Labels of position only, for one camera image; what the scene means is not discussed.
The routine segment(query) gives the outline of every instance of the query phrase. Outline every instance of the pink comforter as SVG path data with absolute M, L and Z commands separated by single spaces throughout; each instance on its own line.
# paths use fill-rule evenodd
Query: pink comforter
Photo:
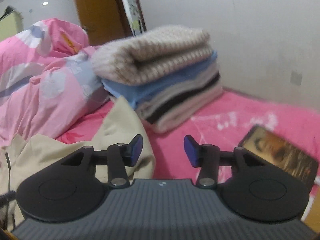
M 91 140 L 111 107 L 112 103 L 109 102 L 94 114 L 81 118 L 57 139 L 67 144 Z M 211 143 L 221 150 L 231 151 L 255 124 L 273 130 L 320 160 L 319 113 L 224 92 L 219 99 L 195 113 L 176 130 L 164 135 L 147 131 L 157 160 L 154 178 L 195 180 L 198 170 L 190 165 L 183 149 L 186 134 L 191 134 L 200 144 Z M 219 180 L 227 179 L 229 171 L 228 167 L 222 167 Z
M 81 27 L 58 19 L 0 42 L 0 147 L 16 134 L 56 138 L 108 100 L 93 51 Z

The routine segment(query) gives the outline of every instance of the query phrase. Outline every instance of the wooden door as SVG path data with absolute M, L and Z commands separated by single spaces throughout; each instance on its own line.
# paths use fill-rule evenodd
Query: wooden door
M 87 31 L 92 46 L 130 35 L 128 19 L 123 17 L 124 9 L 119 8 L 117 0 L 75 1 L 82 28 Z
M 312 203 L 311 210 L 304 223 L 317 233 L 320 232 L 320 189 Z

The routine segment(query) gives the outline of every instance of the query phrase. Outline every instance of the wall switch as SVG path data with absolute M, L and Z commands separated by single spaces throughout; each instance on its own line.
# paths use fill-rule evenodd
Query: wall switch
M 298 72 L 292 71 L 291 72 L 290 83 L 294 84 L 296 86 L 301 86 L 301 81 L 302 81 L 302 73 L 298 73 Z

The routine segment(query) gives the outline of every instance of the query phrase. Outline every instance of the folded blanket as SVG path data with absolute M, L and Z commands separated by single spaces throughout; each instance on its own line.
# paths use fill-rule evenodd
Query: folded blanket
M 16 136 L 10 146 L 5 149 L 11 164 L 10 173 L 4 156 L 5 151 L 1 150 L 0 195 L 8 192 L 8 190 L 17 190 L 19 184 L 27 177 L 83 146 L 91 145 L 95 150 L 105 150 L 109 145 L 115 143 L 129 143 L 136 134 L 143 136 L 143 150 L 136 166 L 126 167 L 126 171 L 131 181 L 134 178 L 150 179 L 155 166 L 152 148 L 140 119 L 124 98 L 118 99 L 103 120 L 98 132 L 89 142 L 66 145 L 42 135 L 35 135 L 29 141 Z M 107 182 L 107 168 L 97 166 L 96 177 L 101 182 Z M 15 216 L 16 225 L 24 220 L 16 201 L 10 203 L 8 213 L 9 229 L 12 229 L 12 214 Z M 4 216 L 5 208 L 0 210 L 0 218 L 3 219 Z
M 179 106 L 179 104 L 183 103 L 184 101 L 188 100 L 189 98 L 196 97 L 200 93 L 205 92 L 208 89 L 212 89 L 216 87 L 218 84 L 218 87 L 221 87 L 220 81 L 220 74 L 217 73 L 211 80 L 205 84 L 202 87 L 181 93 L 173 98 L 170 98 L 170 100 L 166 101 L 164 104 L 159 106 L 155 111 L 152 112 L 152 114 L 146 119 L 149 123 L 155 123 L 160 118 L 162 118 L 163 115 L 165 115 L 168 111 L 175 108 L 176 106 Z
M 212 87 L 176 104 L 163 113 L 153 124 L 145 121 L 144 124 L 156 133 L 164 133 L 181 125 L 196 111 L 212 102 L 223 92 L 222 84 L 218 81 Z
M 194 63 L 184 69 L 176 71 L 168 76 L 164 76 L 152 83 L 129 86 L 108 79 L 102 79 L 102 83 L 107 91 L 113 96 L 119 98 L 124 96 L 133 109 L 137 109 L 144 102 L 151 101 L 159 93 L 178 83 L 184 83 L 195 79 L 201 72 L 207 70 L 210 66 L 216 66 L 217 53 L 214 52 L 209 59 Z
M 203 88 L 208 84 L 218 73 L 218 64 L 213 62 L 207 69 L 195 75 L 193 79 L 176 83 L 163 90 L 162 92 L 154 95 L 150 101 L 142 102 L 138 105 L 136 112 L 142 119 L 149 118 L 157 109 L 162 105 L 165 105 L 172 98 L 176 98 L 181 94 L 188 91 L 197 90 Z
M 145 84 L 208 58 L 209 37 L 203 29 L 164 26 L 101 46 L 92 57 L 93 70 L 122 84 Z

